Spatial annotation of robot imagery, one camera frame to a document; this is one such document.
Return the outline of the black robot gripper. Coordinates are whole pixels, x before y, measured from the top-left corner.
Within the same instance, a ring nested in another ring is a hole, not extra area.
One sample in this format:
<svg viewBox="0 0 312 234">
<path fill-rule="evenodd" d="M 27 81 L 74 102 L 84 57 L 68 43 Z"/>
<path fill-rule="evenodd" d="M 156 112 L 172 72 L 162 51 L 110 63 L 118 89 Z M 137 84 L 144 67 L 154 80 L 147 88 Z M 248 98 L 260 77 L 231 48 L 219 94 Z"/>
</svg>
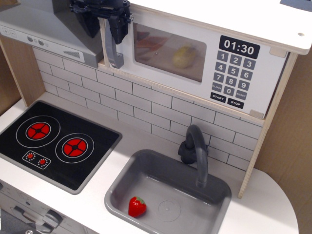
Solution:
<svg viewBox="0 0 312 234">
<path fill-rule="evenodd" d="M 128 35 L 128 24 L 133 20 L 128 0 L 71 0 L 69 8 L 91 38 L 100 30 L 98 18 L 108 19 L 116 44 Z"/>
</svg>

